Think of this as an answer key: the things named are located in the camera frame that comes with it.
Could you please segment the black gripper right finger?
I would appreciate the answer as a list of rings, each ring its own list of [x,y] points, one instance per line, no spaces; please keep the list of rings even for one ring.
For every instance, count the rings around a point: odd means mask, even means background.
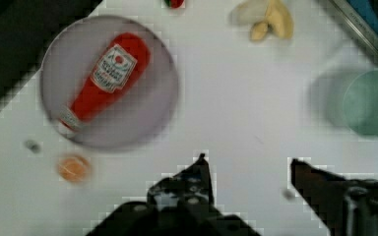
[[[347,179],[296,158],[290,182],[330,236],[378,236],[378,180]]]

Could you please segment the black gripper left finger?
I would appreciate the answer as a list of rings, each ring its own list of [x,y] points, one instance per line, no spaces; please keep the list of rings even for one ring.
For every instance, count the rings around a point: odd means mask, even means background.
[[[144,202],[119,206],[86,236],[261,236],[237,215],[214,207],[209,163],[190,166],[151,186]]]

